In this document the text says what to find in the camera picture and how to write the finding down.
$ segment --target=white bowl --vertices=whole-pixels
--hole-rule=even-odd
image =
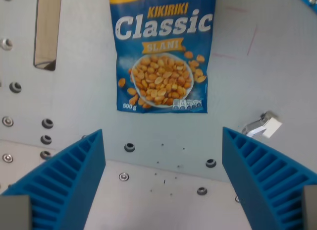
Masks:
[[[190,86],[190,88],[187,89],[187,94],[182,98],[182,99],[184,100],[184,99],[188,96],[188,94],[192,91],[193,86],[194,86],[194,76],[193,76],[193,72],[192,72],[191,68],[189,67],[189,65],[186,63],[186,61],[184,61],[184,60],[180,59],[179,57],[177,57],[177,56],[175,56],[175,55],[172,55],[172,54],[170,54],[170,53],[150,54],[150,55],[144,55],[143,57],[141,57],[140,59],[138,59],[138,60],[136,61],[136,63],[134,63],[132,69],[135,69],[135,68],[136,68],[137,64],[140,63],[140,61],[141,61],[142,58],[149,58],[149,57],[151,57],[152,55],[157,55],[157,56],[160,56],[160,57],[161,57],[161,56],[168,56],[168,57],[170,57],[170,58],[174,58],[175,60],[181,60],[181,61],[184,62],[184,64],[185,64],[186,67],[187,67],[187,70],[189,71],[189,77],[192,79],[191,86]],[[138,95],[139,95],[140,97],[143,97],[143,96],[141,96],[141,94],[140,94],[139,88],[138,88],[138,87],[136,86],[136,84],[135,84],[134,75],[131,74],[131,77],[132,77],[132,80],[133,80],[133,84],[134,84],[134,86],[135,86],[135,89],[136,89],[136,91],[138,92]],[[145,97],[143,98],[143,100],[144,100],[145,103],[147,103],[147,104],[149,104],[149,105],[151,105],[151,106],[153,106],[153,107],[157,107],[157,108],[169,108],[169,107],[172,107],[172,105],[170,105],[170,106],[168,106],[168,105],[156,105],[155,103],[146,100]]]

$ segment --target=metal plate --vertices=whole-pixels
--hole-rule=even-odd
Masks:
[[[55,72],[33,67],[36,0],[0,0],[0,138],[61,150],[102,128],[106,157],[228,181],[221,129],[267,111],[283,125],[265,142],[317,171],[317,18],[300,0],[217,0],[207,115],[139,115],[116,110],[116,53],[108,0],[62,0]],[[13,94],[11,82],[22,92]],[[50,118],[46,130],[41,121]],[[124,145],[136,146],[127,153]],[[206,160],[218,165],[208,169]]]
[[[118,178],[123,171],[130,175],[126,182]],[[202,186],[208,190],[204,196],[197,194]],[[85,229],[251,230],[251,227],[228,183],[109,161]]]

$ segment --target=nutrition label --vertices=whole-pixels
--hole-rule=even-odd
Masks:
[[[175,99],[173,103],[173,110],[191,110],[200,108],[202,106],[201,100],[178,100]]]

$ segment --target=rectangular slot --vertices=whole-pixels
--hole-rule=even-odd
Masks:
[[[68,165],[70,165],[72,168],[74,168],[76,171],[80,170],[81,165],[78,163],[77,160],[75,160],[69,154],[63,155],[61,159],[65,161]]]
[[[244,145],[244,147],[242,148],[242,155],[244,157],[247,157],[248,155],[250,155],[251,152],[254,151],[254,149],[256,149],[257,145],[254,144],[253,142],[249,142],[246,145]]]
[[[271,165],[269,169],[264,171],[258,178],[259,182],[265,181],[267,178],[269,178],[271,175],[282,169],[284,166],[286,166],[286,163],[283,161],[277,161]]]
[[[294,209],[298,209],[302,207],[302,200],[297,200],[296,202],[293,202],[287,206],[285,206],[284,208],[280,209],[279,211],[277,211],[278,215],[283,215],[286,214],[288,212],[293,211]]]
[[[234,132],[232,132],[232,131],[229,131],[228,130],[228,133],[229,133],[229,135],[230,135],[230,137],[234,140],[235,138],[236,138],[236,136],[237,136],[237,134],[235,134]]]
[[[51,168],[46,168],[43,171],[43,173],[49,176],[50,178],[56,180],[57,182],[66,185],[69,188],[71,188],[72,186],[72,183],[69,180],[67,180],[65,177],[63,177],[62,175],[60,175],[59,173],[57,173]]]
[[[285,214],[286,216],[281,216],[282,217],[282,223],[288,223],[288,222],[292,222],[298,219],[301,219],[303,217],[302,214],[302,208],[298,208],[293,210],[292,212],[289,212],[287,214]]]
[[[33,64],[54,71],[61,0],[38,0]]]
[[[297,170],[295,168],[287,168],[287,169],[285,169],[284,171],[279,173],[276,177],[271,179],[267,184],[265,184],[263,186],[263,189],[264,190],[269,190],[270,188],[272,188],[276,184],[278,184],[278,183],[282,182],[283,180],[285,180],[286,178],[294,175],[296,172],[297,172]]]
[[[79,146],[85,151],[89,152],[90,150],[90,144],[87,140],[83,141],[82,143],[79,144]]]
[[[36,218],[32,218],[32,227],[43,229],[43,230],[53,230],[53,223],[51,225],[40,223]]]
[[[45,178],[43,178],[43,177],[41,177],[39,175],[36,176],[33,179],[33,181],[35,183],[37,183],[37,184],[40,184],[40,185],[52,190],[52,191],[55,191],[56,193],[59,193],[59,194],[61,194],[63,196],[67,196],[67,191],[66,190],[64,190],[63,188],[57,186],[56,184],[50,182],[49,180],[47,180],[47,179],[45,179]]]
[[[294,188],[295,186],[305,182],[306,180],[308,180],[308,178],[301,174],[301,175],[298,175],[296,177],[293,177],[291,178],[287,183],[285,183],[284,185],[282,185],[281,187],[279,187],[277,190],[273,191],[272,193],[270,193],[268,195],[268,198],[269,199],[272,199],[274,198],[275,196],[287,191],[287,190],[290,190],[292,188]]]
[[[274,201],[272,203],[273,207],[278,207],[280,205],[287,205],[291,204],[293,202],[296,202],[297,200],[301,200],[302,196],[302,190],[301,189],[296,189],[292,191],[291,193],[284,195],[282,198]]]
[[[91,143],[93,143],[93,142],[95,141],[95,139],[96,139],[96,136],[97,136],[97,134],[92,135],[92,136],[89,138],[89,141],[90,141]]]
[[[47,221],[55,222],[57,220],[56,217],[53,217],[51,215],[45,214],[42,211],[38,211],[32,208],[32,217],[38,218],[38,219],[44,219]]]
[[[46,209],[46,210],[49,210],[49,211],[52,211],[54,213],[59,213],[59,209],[50,205],[50,204],[47,204],[39,199],[37,199],[36,197],[34,196],[30,196],[30,200],[31,200],[31,203],[32,205],[34,206],[37,206],[39,208],[42,208],[42,209]]]
[[[246,143],[246,139],[239,137],[236,141],[236,145],[237,147],[240,149],[241,147],[243,147],[243,145]]]
[[[73,149],[70,150],[70,153],[76,157],[78,160],[81,162],[84,162],[86,158],[86,154],[84,154],[78,147],[74,147]]]
[[[65,176],[72,180],[76,178],[76,173],[60,161],[55,161],[52,164],[52,167],[57,169],[59,172],[63,173]]]
[[[31,193],[33,193],[35,195],[41,196],[42,198],[48,199],[50,201],[53,201],[55,203],[64,204],[64,201],[61,200],[60,198],[57,198],[56,196],[54,196],[52,194],[49,194],[49,193],[45,192],[42,189],[39,189],[38,187],[36,187],[34,185],[27,184],[24,187],[24,189],[27,190],[27,191],[30,191]]]
[[[267,166],[269,166],[272,162],[274,162],[277,159],[276,156],[269,154],[266,155],[262,160],[260,160],[253,168],[254,174],[259,174],[261,171],[263,171]]]
[[[285,230],[303,230],[303,220],[298,219],[285,224]]]
[[[263,148],[256,149],[252,154],[247,156],[247,163],[252,167],[265,154],[266,151]]]

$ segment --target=bowl of peanuts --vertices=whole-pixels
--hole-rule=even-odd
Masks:
[[[185,99],[194,85],[189,65],[169,53],[144,55],[132,67],[131,77],[140,99],[157,108]]]

